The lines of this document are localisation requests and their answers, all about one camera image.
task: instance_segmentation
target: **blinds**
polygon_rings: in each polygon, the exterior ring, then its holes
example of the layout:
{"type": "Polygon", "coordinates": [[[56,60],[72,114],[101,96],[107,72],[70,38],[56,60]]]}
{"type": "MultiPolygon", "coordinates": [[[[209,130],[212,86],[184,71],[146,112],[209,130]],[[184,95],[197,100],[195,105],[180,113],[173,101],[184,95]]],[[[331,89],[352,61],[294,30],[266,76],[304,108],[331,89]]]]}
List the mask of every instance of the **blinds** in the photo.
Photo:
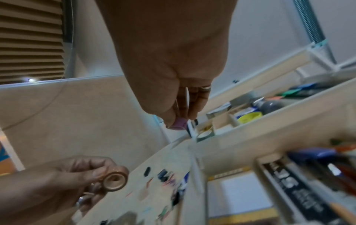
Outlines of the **blinds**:
{"type": "Polygon", "coordinates": [[[0,84],[60,79],[61,0],[0,0],[0,84]]]}

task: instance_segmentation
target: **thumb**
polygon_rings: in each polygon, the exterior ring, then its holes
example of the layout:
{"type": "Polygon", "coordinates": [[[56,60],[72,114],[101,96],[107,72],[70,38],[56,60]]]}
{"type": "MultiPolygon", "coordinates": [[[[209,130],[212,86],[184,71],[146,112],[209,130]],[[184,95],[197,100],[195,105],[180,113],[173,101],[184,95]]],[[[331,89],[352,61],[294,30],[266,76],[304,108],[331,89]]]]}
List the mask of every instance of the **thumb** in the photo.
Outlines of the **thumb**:
{"type": "Polygon", "coordinates": [[[85,187],[101,180],[106,175],[107,171],[108,167],[103,166],[84,172],[61,173],[57,179],[55,187],[62,190],[85,187]]]}

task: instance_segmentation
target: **beige surface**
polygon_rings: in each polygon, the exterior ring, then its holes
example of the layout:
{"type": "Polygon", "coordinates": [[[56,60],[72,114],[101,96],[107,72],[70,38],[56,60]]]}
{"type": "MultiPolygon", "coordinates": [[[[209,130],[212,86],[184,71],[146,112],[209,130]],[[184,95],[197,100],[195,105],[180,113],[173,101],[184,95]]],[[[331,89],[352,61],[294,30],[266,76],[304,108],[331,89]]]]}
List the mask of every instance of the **beige surface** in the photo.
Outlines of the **beige surface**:
{"type": "Polygon", "coordinates": [[[0,127],[24,166],[108,156],[133,170],[167,145],[122,76],[0,89],[0,127]],[[47,105],[45,110],[9,128],[47,105]]]}
{"type": "MultiPolygon", "coordinates": [[[[102,220],[112,220],[111,225],[155,225],[155,218],[168,205],[171,209],[171,195],[173,187],[162,186],[157,174],[166,169],[173,171],[177,182],[190,170],[191,161],[188,153],[190,140],[186,140],[175,147],[170,144],[150,157],[129,175],[127,185],[120,191],[108,193],[78,225],[100,224],[102,220]],[[143,176],[147,167],[151,172],[143,176]],[[150,182],[149,195],[143,201],[138,199],[140,190],[150,182]]],[[[179,215],[179,206],[164,219],[163,224],[176,224],[179,215]]]]}

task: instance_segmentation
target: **wooden table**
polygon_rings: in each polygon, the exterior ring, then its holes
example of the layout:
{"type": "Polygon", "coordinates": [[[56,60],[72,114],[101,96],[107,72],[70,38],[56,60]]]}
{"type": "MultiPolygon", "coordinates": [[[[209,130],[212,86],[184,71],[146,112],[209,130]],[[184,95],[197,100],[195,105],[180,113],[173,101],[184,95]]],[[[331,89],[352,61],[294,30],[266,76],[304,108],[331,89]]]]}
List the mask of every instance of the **wooden table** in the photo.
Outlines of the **wooden table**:
{"type": "MultiPolygon", "coordinates": [[[[188,153],[190,140],[180,144],[172,143],[147,159],[129,175],[127,185],[117,192],[110,192],[95,205],[78,223],[78,225],[99,225],[103,220],[112,220],[112,225],[155,225],[156,217],[168,205],[171,209],[173,186],[162,186],[157,174],[163,169],[172,171],[179,182],[190,170],[191,163],[188,153]],[[144,177],[147,167],[151,172],[144,177]],[[140,201],[140,192],[148,185],[148,196],[140,201]]],[[[174,209],[163,220],[162,224],[176,224],[179,207],[174,209]]]]}

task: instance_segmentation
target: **notepad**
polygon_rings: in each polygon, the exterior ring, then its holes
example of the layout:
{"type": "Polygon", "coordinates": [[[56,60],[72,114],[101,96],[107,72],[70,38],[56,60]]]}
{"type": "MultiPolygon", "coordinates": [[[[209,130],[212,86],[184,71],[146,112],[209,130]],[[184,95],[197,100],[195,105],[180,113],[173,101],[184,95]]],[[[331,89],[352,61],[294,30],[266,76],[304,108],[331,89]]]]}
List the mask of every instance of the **notepad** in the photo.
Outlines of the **notepad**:
{"type": "Polygon", "coordinates": [[[207,191],[209,224],[239,224],[278,217],[252,171],[208,181],[207,191]]]}

